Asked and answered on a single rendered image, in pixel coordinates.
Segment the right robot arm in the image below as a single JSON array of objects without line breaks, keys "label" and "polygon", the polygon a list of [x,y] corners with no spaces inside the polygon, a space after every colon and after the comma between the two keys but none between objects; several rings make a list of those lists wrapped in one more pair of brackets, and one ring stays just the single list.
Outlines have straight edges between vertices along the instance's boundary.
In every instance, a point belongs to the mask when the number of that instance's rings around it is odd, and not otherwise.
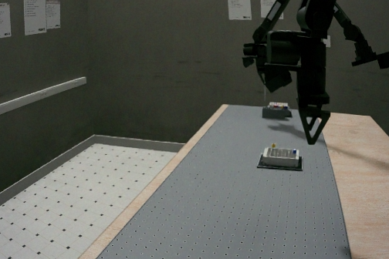
[{"label": "right robot arm", "polygon": [[[247,68],[248,66],[252,65],[254,63],[254,59],[256,66],[263,66],[261,56],[263,56],[263,58],[267,56],[266,46],[256,44],[267,44],[267,33],[269,31],[272,31],[273,27],[277,23],[280,15],[283,13],[289,1],[290,0],[276,0],[263,22],[252,35],[252,38],[255,43],[244,44],[243,53],[246,56],[242,57],[244,67]],[[334,10],[335,13],[333,16],[338,21],[340,26],[343,26],[343,33],[346,37],[345,39],[355,42],[355,53],[357,56],[355,60],[358,61],[371,56],[376,56],[376,52],[372,51],[371,46],[369,46],[367,40],[364,39],[364,34],[361,33],[360,28],[356,25],[352,25],[351,20],[345,14],[342,8],[337,4],[337,2],[335,4]]]}]

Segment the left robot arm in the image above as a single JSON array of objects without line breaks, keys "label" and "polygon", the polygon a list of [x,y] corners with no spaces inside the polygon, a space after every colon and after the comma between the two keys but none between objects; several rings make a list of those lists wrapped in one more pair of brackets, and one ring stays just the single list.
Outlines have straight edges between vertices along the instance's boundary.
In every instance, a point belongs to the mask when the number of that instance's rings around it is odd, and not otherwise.
[{"label": "left robot arm", "polygon": [[[301,0],[296,14],[301,32],[268,32],[264,84],[270,93],[290,84],[292,77],[289,71],[294,71],[298,74],[297,93],[314,94],[315,69],[311,68],[317,67],[319,72],[326,66],[326,44],[321,39],[327,39],[335,3],[336,0]],[[309,68],[297,65],[299,60],[300,64]]]}]

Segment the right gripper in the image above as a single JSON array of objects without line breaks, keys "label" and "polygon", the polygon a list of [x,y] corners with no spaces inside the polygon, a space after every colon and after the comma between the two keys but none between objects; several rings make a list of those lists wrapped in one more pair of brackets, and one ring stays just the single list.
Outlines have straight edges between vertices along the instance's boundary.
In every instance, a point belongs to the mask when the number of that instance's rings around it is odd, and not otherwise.
[{"label": "right gripper", "polygon": [[[268,62],[267,55],[265,56],[265,58],[263,58],[263,56],[261,56],[261,57],[262,57],[262,64],[263,64],[263,67],[265,67],[265,63]],[[259,77],[260,77],[260,79],[262,80],[263,85],[265,85],[265,84],[264,84],[264,79],[263,79],[263,77],[262,77],[262,74],[264,74],[264,71],[265,71],[265,68],[263,68],[263,67],[257,66],[257,73],[259,74]],[[260,69],[260,68],[261,68],[261,69]],[[258,69],[259,69],[259,71],[258,71]],[[260,70],[262,70],[262,71],[260,71]]]}]

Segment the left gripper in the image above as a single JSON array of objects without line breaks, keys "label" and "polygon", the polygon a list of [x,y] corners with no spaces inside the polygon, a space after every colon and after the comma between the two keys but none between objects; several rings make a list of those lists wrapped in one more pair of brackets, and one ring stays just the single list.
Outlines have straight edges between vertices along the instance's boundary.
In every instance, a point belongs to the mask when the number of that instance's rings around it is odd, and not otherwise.
[{"label": "left gripper", "polygon": [[[296,97],[299,116],[306,134],[307,143],[309,145],[315,145],[324,126],[331,116],[330,111],[321,110],[322,105],[330,104],[330,97],[327,92],[325,92],[326,68],[320,68],[319,72],[317,72],[317,67],[312,67],[312,69],[315,69],[314,94],[298,93],[298,96]],[[307,123],[307,117],[312,117],[310,123]],[[316,118],[320,118],[321,122],[312,138],[310,136],[310,130],[312,130],[313,125],[316,122]]]}]

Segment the white grid rack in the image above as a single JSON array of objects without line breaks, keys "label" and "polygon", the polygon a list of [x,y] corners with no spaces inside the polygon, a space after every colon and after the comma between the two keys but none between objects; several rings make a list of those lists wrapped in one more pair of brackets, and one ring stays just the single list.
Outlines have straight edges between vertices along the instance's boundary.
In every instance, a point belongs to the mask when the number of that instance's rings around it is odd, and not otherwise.
[{"label": "white grid rack", "polygon": [[[275,152],[275,154],[273,152]],[[296,155],[293,156],[293,150],[279,149],[279,148],[275,148],[274,150],[272,150],[272,148],[266,147],[265,152],[263,154],[262,164],[265,165],[265,162],[267,162],[266,165],[285,166],[285,167],[290,167],[290,166],[294,167],[295,164],[296,167],[298,167],[298,161],[299,161],[299,150],[296,150]]]}]

